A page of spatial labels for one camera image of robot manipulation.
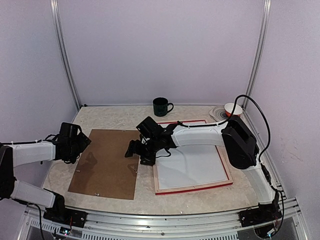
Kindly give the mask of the brown cardboard backing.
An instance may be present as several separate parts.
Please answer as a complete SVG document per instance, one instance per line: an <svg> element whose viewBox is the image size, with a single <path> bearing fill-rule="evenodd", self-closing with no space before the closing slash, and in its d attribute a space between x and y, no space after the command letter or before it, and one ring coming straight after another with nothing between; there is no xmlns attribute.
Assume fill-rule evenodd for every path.
<svg viewBox="0 0 320 240"><path fill-rule="evenodd" d="M93 129L81 154L68 191L87 196L133 200L139 156L125 158L137 130Z"/></svg>

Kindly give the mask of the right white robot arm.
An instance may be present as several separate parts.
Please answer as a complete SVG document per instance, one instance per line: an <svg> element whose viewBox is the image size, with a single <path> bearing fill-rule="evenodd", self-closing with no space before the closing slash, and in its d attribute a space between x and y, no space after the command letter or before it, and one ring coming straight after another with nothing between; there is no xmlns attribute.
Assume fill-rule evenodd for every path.
<svg viewBox="0 0 320 240"><path fill-rule="evenodd" d="M243 120L232 115L224 121L205 124L185 124L181 121L162 127L148 116L137 127L138 140L131 140L125 153L126 158L140 157L143 165L153 166L157 153L161 150L180 147L222 146L225 148L229 163L241 170L250 182L258 200L257 210L248 210L260 222L271 217L283 216L282 194L273 187L270 173L261 162L261 151L254 134Z"/></svg>

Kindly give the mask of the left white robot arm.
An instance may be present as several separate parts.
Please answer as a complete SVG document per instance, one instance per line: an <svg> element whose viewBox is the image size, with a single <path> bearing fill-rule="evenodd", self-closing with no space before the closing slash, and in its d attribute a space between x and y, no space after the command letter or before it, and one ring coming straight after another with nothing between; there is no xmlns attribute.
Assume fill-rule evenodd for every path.
<svg viewBox="0 0 320 240"><path fill-rule="evenodd" d="M42 206L57 221L70 218L62 195L18 180L14 168L31 163L63 161L74 164L92 141L79 125L63 122L59 133L43 140L0 144L0 199Z"/></svg>

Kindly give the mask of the dark green mug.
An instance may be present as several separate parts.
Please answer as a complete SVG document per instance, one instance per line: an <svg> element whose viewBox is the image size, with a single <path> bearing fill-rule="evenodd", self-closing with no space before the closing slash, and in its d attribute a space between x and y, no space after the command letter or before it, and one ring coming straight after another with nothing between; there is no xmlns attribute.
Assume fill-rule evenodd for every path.
<svg viewBox="0 0 320 240"><path fill-rule="evenodd" d="M174 109L174 104L164 97L157 97L152 101L153 113L157 117L164 117Z"/></svg>

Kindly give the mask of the white patterned plate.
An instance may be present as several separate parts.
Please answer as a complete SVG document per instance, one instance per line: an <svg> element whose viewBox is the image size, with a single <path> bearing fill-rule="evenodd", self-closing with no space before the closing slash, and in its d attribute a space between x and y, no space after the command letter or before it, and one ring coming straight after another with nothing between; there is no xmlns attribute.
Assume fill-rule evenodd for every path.
<svg viewBox="0 0 320 240"><path fill-rule="evenodd" d="M233 108L234 108L233 103L226 103L225 105L218 105L209 111L209 115L217 122L223 121L223 120L226 120L230 116ZM242 113L243 113L243 109L239 105L236 105L234 112L233 112L233 115L240 116Z"/></svg>

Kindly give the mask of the orange and white bowl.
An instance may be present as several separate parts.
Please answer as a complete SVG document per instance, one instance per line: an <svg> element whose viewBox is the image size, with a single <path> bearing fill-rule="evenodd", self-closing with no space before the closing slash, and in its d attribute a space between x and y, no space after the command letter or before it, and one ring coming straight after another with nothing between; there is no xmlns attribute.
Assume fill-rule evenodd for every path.
<svg viewBox="0 0 320 240"><path fill-rule="evenodd" d="M238 104L234 103L226 103L224 105L224 111L227 117L230 117L231 115L240 116L243 113L243 109Z"/></svg>

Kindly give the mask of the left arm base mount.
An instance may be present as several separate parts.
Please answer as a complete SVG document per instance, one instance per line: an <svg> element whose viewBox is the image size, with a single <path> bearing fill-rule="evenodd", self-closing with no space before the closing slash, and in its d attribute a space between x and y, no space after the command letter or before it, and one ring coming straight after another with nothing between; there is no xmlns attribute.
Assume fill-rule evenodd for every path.
<svg viewBox="0 0 320 240"><path fill-rule="evenodd" d="M48 208L43 214L46 220L78 228L84 228L87 216L87 212L71 208L66 208L62 214Z"/></svg>

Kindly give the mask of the aluminium front rail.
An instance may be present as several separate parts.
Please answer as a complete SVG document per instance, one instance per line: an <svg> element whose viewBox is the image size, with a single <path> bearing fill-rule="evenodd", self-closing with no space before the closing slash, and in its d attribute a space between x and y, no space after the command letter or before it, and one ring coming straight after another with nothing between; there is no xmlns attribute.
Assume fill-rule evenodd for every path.
<svg viewBox="0 0 320 240"><path fill-rule="evenodd" d="M35 206L26 208L15 240L258 240L258 233L280 227L269 240L308 240L309 234L296 199L283 202L284 217L257 225L242 227L242 209L200 214L145 215L85 210L84 228L39 217Z"/></svg>

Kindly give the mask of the left aluminium post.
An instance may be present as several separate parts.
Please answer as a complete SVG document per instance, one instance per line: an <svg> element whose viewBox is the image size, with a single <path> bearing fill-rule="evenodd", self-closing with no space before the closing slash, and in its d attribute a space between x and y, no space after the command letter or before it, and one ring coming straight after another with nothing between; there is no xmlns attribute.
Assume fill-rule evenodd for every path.
<svg viewBox="0 0 320 240"><path fill-rule="evenodd" d="M52 14L52 19L53 19L53 25L55 28L55 34L57 38L57 43L58 43L58 49L60 52L61 60L62 60L62 65L65 71L65 75L67 78L67 84L69 86L70 92L71 92L71 97L74 102L74 105L79 111L82 107L80 97L77 91L77 87L73 78L71 66L70 66L70 61L68 58L68 53L66 49L66 44L64 41L64 34L63 34L63 28L62 28L62 22L60 18L60 11L59 11L59 3L57 0L50 0L50 8L51 8L51 14Z"/></svg>

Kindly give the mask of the aluminium post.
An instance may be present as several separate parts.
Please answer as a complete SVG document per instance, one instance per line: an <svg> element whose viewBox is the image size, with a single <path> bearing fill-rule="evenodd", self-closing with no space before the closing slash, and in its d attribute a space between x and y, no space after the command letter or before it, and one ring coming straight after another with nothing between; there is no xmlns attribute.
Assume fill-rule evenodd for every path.
<svg viewBox="0 0 320 240"><path fill-rule="evenodd" d="M62 65L65 71L65 75L67 78L67 84L69 86L70 92L71 92L71 97L74 102L74 105L79 111L82 107L80 97L77 91L77 87L73 78L71 66L70 66L70 61L68 58L68 53L66 49L66 44L64 41L64 34L63 34L63 28L62 28L62 22L60 18L60 11L59 11L59 3L57 0L50 0L50 8L51 8L51 14L52 14L52 19L53 19L53 25L55 28L55 34L57 38L57 43L58 43L58 49L60 52L61 60L62 60Z"/></svg>
<svg viewBox="0 0 320 240"><path fill-rule="evenodd" d="M266 40L266 36L267 36L267 32L268 32L270 14L271 14L272 1L265 0L263 3L264 3L264 5L263 5L257 47L256 47L254 59L253 59L253 64L252 64L250 76L249 76L249 82L248 82L248 85L246 88L246 93L245 93L249 97L252 96L254 86L256 83L256 79L257 79L257 75L258 75L258 71L259 71L259 66L261 63L262 55L263 55L265 40Z"/></svg>

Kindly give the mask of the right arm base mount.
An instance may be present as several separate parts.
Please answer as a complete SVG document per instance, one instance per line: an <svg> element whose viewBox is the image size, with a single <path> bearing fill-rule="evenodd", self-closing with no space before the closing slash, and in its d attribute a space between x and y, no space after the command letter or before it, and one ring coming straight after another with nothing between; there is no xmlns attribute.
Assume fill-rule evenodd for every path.
<svg viewBox="0 0 320 240"><path fill-rule="evenodd" d="M258 204L257 208L250 208L239 212L242 227L249 227L267 223L282 218L282 212L278 204Z"/></svg>

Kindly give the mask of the right aluminium post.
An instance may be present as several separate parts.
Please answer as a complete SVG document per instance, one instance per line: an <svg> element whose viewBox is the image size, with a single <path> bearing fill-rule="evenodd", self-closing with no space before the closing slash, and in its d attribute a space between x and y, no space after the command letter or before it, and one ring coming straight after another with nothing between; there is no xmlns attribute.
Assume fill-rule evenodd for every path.
<svg viewBox="0 0 320 240"><path fill-rule="evenodd" d="M257 47L256 47L254 59L253 59L253 64L252 64L250 76L249 76L249 82L248 82L248 85L246 88L246 93L245 93L249 97L252 96L254 86L256 83L256 79L257 79L257 75L258 75L258 71L259 71L259 66L261 63L262 55L263 55L265 40L266 40L266 36L267 36L267 32L268 32L270 14L271 14L272 1L265 0L263 3L264 3L264 5L263 5Z"/></svg>

